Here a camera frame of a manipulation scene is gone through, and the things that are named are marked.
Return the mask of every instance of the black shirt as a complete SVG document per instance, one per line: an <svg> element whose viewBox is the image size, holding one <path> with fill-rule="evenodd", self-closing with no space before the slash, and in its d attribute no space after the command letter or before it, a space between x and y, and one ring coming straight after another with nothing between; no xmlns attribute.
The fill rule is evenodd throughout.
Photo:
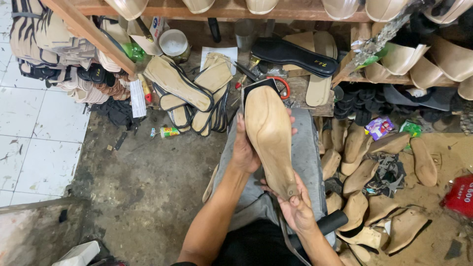
<svg viewBox="0 0 473 266"><path fill-rule="evenodd" d="M303 250L298 251L308 261L305 252ZM245 227L229 232L220 249L219 256L212 265L303 266L304 264L287 248L279 226L269 220L257 220ZM195 264L178 262L171 266L195 266Z"/></svg>

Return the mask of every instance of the concrete floor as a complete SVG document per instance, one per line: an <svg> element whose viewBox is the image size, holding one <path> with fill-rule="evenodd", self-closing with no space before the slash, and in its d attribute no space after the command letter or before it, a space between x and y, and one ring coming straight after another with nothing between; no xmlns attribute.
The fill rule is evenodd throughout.
<svg viewBox="0 0 473 266"><path fill-rule="evenodd" d="M99 238L131 265L169 265L177 259L187 229L202 207L202 195L220 159L226 133L195 133L161 139L151 128L171 125L167 113L148 110L136 136L106 117L90 116L70 192L92 200L83 236Z"/></svg>

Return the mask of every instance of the person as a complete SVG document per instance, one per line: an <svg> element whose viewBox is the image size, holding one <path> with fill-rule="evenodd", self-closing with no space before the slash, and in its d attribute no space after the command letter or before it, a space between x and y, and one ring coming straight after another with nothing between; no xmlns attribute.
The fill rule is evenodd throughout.
<svg viewBox="0 0 473 266"><path fill-rule="evenodd" d="M326 203L312 116L300 108L288 109L288 115L294 126L291 161L300 195L285 201L260 179L261 160L238 112L230 125L211 198L191 223L173 266L305 265L285 244L270 194L277 197L288 233L300 241L302 258L312 265L343 265L332 247L334 233L324 237L316 223L326 214Z"/></svg>

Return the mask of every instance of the red scissor handle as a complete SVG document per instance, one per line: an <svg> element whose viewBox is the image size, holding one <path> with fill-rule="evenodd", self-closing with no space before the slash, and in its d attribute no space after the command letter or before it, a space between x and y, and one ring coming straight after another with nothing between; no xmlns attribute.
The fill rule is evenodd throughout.
<svg viewBox="0 0 473 266"><path fill-rule="evenodd" d="M281 99L282 99L282 100L285 100L285 99L288 99L288 98L289 98L289 96L291 95L291 89L289 88L288 83L287 83L283 78L274 77L274 76L267 76L266 78L267 78L267 79L275 79L275 80L280 81L282 84L284 84L284 86L286 87L286 90L287 90L287 94L286 94L286 96L282 96L282 95L281 95Z"/></svg>

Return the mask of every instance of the gray pants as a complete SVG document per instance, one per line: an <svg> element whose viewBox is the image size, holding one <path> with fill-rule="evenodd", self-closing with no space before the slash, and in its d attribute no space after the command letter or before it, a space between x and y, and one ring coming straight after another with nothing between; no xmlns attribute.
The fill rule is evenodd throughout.
<svg viewBox="0 0 473 266"><path fill-rule="evenodd" d="M312 116L309 111L302 108L293 108L292 116L296 118L292 127L298 129L297 134L292 136L291 160L292 167L300 175L300 178L306 185L315 220L318 221L327 213L325 202L325 187L322 180L322 168L320 166L320 155L318 148L318 132L314 126ZM237 134L237 116L228 133L227 143L220 158L219 169L217 170L213 184L212 195L227 169L228 162L232 158L233 143ZM272 197L260 188L260 179L263 178L262 167L253 173L245 189L240 196L238 204L230 222L229 231L244 227L259 219L268 219L279 225L278 216L273 206ZM288 226L288 233L294 232ZM335 233L326 235L330 245L335 244Z"/></svg>

